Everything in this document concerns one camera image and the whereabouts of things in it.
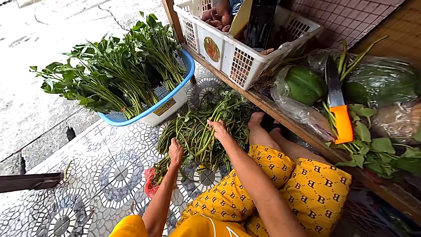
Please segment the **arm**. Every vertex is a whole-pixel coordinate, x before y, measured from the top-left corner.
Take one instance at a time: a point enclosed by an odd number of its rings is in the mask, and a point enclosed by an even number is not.
[[[208,123],[215,129],[215,138],[224,146],[235,173],[256,205],[269,236],[306,236],[279,190],[257,163],[238,146],[226,131],[223,121]]]
[[[183,146],[175,138],[171,139],[169,154],[171,158],[170,167],[143,215],[148,237],[160,237],[164,230],[174,183],[184,154]]]

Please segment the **knife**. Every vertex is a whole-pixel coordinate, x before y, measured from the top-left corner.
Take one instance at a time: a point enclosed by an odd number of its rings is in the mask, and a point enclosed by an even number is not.
[[[338,139],[335,144],[353,141],[352,126],[349,120],[348,107],[344,102],[341,83],[339,81],[338,68],[331,56],[326,60],[325,67],[326,83],[328,85],[329,110],[335,115],[335,126],[338,131]]]

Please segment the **gray mosaic tile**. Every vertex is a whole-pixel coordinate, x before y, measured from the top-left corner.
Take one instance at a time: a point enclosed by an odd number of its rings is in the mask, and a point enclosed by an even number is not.
[[[195,75],[197,85],[185,87],[190,108],[203,97],[216,100],[213,92],[228,87],[198,63]],[[144,213],[151,200],[144,192],[144,171],[164,157],[155,146],[165,125],[95,123],[28,172],[67,170],[67,179],[52,189],[0,195],[0,236],[107,236],[125,216]],[[188,202],[227,174],[223,167],[198,174],[193,164],[183,172],[189,180],[181,181],[179,173],[163,236],[174,230]]]

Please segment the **yellow patterned shorts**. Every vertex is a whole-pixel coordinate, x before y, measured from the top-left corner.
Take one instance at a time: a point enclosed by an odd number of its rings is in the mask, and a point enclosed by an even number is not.
[[[263,145],[250,146],[249,156],[272,179],[309,236],[328,236],[332,232],[340,219],[351,175],[304,158],[295,164],[284,153]],[[251,236],[268,236],[235,170],[190,202],[177,226],[197,213],[220,221],[241,222]]]

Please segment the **green papaya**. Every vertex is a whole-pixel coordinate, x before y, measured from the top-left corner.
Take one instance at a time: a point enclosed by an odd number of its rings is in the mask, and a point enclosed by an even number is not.
[[[345,79],[345,99],[370,108],[391,106],[396,102],[414,102],[420,95],[420,74],[408,63],[374,58],[361,63]]]
[[[312,105],[328,92],[325,81],[307,67],[292,66],[285,82],[289,87],[289,97],[305,105]]]

